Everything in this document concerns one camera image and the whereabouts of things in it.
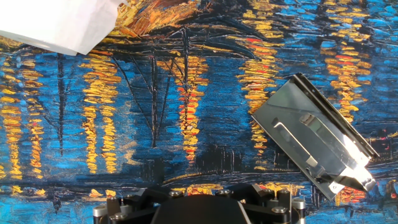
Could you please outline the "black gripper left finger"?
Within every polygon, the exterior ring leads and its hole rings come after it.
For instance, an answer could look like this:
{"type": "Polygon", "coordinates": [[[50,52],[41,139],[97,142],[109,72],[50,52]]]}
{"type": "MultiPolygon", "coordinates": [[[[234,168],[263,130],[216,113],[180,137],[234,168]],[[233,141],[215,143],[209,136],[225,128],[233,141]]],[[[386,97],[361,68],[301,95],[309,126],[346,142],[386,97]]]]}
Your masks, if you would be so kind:
{"type": "Polygon", "coordinates": [[[152,186],[136,194],[108,197],[105,204],[93,208],[93,223],[116,223],[133,219],[144,223],[152,218],[157,206],[184,196],[184,190],[152,186]]]}

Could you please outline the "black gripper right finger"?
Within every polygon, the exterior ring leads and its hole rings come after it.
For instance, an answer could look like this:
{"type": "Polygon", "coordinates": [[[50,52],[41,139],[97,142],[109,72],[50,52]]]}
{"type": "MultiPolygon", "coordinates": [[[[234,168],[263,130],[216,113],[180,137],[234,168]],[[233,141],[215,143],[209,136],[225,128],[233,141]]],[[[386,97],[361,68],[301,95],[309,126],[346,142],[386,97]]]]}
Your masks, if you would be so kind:
{"type": "Polygon", "coordinates": [[[293,198],[287,189],[262,189],[258,185],[236,184],[216,191],[219,197],[233,199],[244,223],[306,223],[304,199],[293,198]]]}

